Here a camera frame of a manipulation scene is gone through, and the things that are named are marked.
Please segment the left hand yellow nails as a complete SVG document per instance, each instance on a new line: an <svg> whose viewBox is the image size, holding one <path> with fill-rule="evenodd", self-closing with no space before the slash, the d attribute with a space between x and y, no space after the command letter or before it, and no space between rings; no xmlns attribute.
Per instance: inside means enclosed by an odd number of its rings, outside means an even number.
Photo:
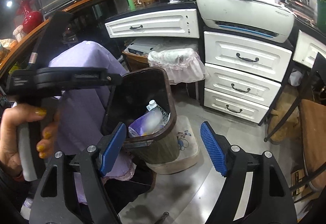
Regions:
<svg viewBox="0 0 326 224"><path fill-rule="evenodd" d="M5 109L1 119L1 168L10 177L17 178L22 174L17 143L17 127L25 122L35 122L44 119L46 110L28 104L19 104ZM57 138L59 112L53 117L53 122L43 129L42 138L36 145L36 151L41 159L54 154Z"/></svg>

